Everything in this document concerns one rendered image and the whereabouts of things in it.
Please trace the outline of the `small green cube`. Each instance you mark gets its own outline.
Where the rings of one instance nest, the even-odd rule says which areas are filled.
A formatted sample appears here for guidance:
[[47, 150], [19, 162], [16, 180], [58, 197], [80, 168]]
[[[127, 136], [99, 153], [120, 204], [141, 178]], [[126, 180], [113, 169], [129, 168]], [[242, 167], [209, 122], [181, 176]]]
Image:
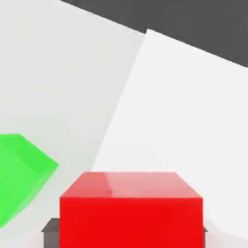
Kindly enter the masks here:
[[0, 228], [36, 197], [59, 164], [20, 134], [0, 134]]

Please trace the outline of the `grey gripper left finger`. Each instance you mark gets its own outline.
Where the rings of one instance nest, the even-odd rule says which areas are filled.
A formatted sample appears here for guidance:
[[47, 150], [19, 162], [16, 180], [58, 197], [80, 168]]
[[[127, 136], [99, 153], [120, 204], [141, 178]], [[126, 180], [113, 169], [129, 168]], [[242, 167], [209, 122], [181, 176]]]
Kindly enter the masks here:
[[44, 248], [59, 248], [59, 218], [51, 218], [41, 232]]

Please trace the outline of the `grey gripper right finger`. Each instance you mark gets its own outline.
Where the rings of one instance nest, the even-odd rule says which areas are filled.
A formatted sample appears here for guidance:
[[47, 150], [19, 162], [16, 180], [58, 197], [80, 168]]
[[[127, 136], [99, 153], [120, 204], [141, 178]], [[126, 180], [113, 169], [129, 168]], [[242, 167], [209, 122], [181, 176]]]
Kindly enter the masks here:
[[240, 238], [219, 230], [215, 226], [205, 227], [204, 248], [240, 248]]

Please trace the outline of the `small red cube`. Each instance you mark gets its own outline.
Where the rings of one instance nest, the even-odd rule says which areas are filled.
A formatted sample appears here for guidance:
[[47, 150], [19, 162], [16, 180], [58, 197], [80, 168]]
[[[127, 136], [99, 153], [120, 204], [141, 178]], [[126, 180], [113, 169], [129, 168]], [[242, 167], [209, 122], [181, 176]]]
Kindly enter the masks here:
[[203, 248], [203, 199], [174, 172], [84, 172], [60, 197], [59, 248]]

